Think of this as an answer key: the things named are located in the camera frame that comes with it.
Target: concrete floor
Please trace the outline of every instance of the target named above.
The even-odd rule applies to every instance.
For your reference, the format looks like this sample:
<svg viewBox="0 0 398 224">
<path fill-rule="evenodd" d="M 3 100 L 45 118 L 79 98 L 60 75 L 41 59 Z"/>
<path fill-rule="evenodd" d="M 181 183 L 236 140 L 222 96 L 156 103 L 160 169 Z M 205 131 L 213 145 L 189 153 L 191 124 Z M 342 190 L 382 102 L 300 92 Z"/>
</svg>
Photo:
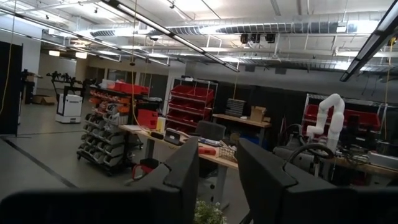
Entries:
<svg viewBox="0 0 398 224">
<path fill-rule="evenodd" d="M 86 101 L 82 115 L 90 110 L 91 105 Z M 56 106 L 23 105 L 19 137 L 6 138 L 14 147 L 0 140 L 0 199 L 27 189 L 126 188 L 123 182 L 129 178 L 129 170 L 108 177 L 84 159 L 76 159 L 84 123 L 60 124 L 55 121 L 55 111 Z M 155 159 L 164 161 L 172 153 L 168 147 L 155 145 Z M 143 152 L 137 151 L 134 160 L 141 159 L 141 155 Z M 210 192 L 201 194 L 200 198 L 208 200 L 210 195 Z M 224 198 L 230 202 L 224 211 L 228 223 L 239 223 L 247 214 L 248 205 L 236 170 L 228 169 Z"/>
</svg>

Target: desk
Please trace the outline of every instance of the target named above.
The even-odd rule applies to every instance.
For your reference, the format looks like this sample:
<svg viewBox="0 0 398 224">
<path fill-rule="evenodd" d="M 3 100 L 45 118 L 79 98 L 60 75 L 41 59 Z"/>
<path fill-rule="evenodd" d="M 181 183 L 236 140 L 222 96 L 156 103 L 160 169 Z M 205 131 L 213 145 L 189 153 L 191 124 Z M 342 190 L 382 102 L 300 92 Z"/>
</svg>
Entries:
<svg viewBox="0 0 398 224">
<path fill-rule="evenodd" d="M 154 154 L 154 148 L 155 148 L 155 142 L 158 142 L 160 144 L 167 145 L 171 149 L 179 149 L 180 146 L 176 146 L 174 144 L 171 144 L 169 142 L 166 142 L 164 140 L 160 140 L 157 138 L 154 138 L 150 136 L 147 132 L 143 130 L 132 130 L 129 128 L 129 125 L 120 125 L 120 129 L 123 129 L 125 131 L 128 131 L 132 134 L 137 134 L 138 136 L 145 137 L 147 138 L 147 144 L 146 144 L 146 151 L 145 151 L 145 158 L 152 158 Z M 186 139 L 185 136 L 181 135 L 181 140 Z M 209 145 L 205 145 L 202 143 L 198 144 L 199 146 L 206 146 L 206 147 L 211 147 Z M 225 184 L 225 179 L 226 179 L 226 172 L 228 168 L 232 169 L 238 169 L 238 164 L 235 162 L 228 161 L 226 159 L 219 158 L 219 148 L 218 147 L 213 147 L 216 150 L 216 155 L 211 156 L 211 155 L 202 155 L 199 154 L 199 157 L 207 159 L 209 161 L 215 162 L 218 164 L 218 172 L 217 172 L 217 182 L 216 182 L 216 187 L 214 190 L 214 196 L 213 196 L 213 203 L 219 202 L 221 205 L 221 208 L 226 208 L 228 206 L 228 203 L 222 204 L 222 199 L 223 199 L 223 192 L 224 192 L 224 184 Z"/>
<path fill-rule="evenodd" d="M 330 164 L 336 163 L 338 166 L 346 167 L 349 169 L 355 169 L 358 171 L 362 171 L 368 174 L 379 175 L 381 177 L 387 177 L 390 179 L 398 178 L 398 170 L 392 170 L 384 167 L 375 166 L 372 164 L 361 164 L 361 165 L 352 165 L 345 158 L 337 157 L 335 159 L 329 159 L 328 162 Z"/>
<path fill-rule="evenodd" d="M 262 146 L 262 142 L 264 140 L 266 129 L 270 128 L 272 126 L 270 123 L 265 122 L 265 121 L 263 121 L 263 122 L 251 121 L 249 119 L 241 119 L 241 118 L 237 118 L 237 117 L 226 115 L 226 114 L 213 114 L 213 122 L 214 123 L 217 123 L 217 118 L 227 119 L 230 121 L 235 121 L 235 122 L 248 124 L 251 126 L 257 126 L 257 127 L 261 128 L 260 136 L 259 136 L 259 145 L 260 146 Z"/>
</svg>

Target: air duct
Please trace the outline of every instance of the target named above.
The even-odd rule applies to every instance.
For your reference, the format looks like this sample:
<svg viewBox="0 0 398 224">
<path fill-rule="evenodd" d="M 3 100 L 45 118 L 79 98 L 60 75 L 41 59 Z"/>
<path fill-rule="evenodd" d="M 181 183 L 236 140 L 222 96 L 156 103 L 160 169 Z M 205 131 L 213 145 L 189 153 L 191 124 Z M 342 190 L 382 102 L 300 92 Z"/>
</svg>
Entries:
<svg viewBox="0 0 398 224">
<path fill-rule="evenodd" d="M 178 35 L 220 35 L 220 34 L 370 34 L 376 28 L 385 12 L 351 12 L 312 16 L 275 17 L 272 22 L 264 19 L 222 19 L 188 21 L 168 30 Z M 94 37 L 116 36 L 119 29 L 131 29 L 131 23 L 93 25 L 90 33 Z M 154 29 L 137 29 L 136 34 L 160 35 Z"/>
</svg>

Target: white robotic arm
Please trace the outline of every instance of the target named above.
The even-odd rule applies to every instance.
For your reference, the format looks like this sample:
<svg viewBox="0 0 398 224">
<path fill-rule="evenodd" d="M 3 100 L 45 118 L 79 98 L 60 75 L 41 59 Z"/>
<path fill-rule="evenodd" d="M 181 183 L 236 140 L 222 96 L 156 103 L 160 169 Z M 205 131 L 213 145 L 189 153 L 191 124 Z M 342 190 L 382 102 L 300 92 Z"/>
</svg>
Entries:
<svg viewBox="0 0 398 224">
<path fill-rule="evenodd" d="M 329 108 L 334 106 L 333 116 L 331 117 L 328 140 L 326 146 L 333 152 L 336 151 L 340 132 L 343 129 L 344 124 L 344 108 L 345 104 L 339 94 L 332 94 L 328 98 L 324 99 L 318 108 L 317 124 L 316 126 L 307 126 L 307 136 L 310 138 L 314 137 L 314 134 L 323 134 L 326 120 L 328 118 Z"/>
</svg>

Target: wire basket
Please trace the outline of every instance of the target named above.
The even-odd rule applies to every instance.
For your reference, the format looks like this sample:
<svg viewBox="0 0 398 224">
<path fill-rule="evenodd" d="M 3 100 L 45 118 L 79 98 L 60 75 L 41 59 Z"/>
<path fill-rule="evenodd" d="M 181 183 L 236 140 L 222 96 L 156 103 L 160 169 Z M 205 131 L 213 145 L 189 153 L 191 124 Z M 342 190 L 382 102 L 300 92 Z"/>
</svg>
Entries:
<svg viewBox="0 0 398 224">
<path fill-rule="evenodd" d="M 235 152 L 236 152 L 235 149 L 231 149 L 228 146 L 221 146 L 219 149 L 219 152 L 218 152 L 219 153 L 218 157 L 222 158 L 222 159 L 226 159 L 231 162 L 238 162 L 235 159 Z"/>
</svg>

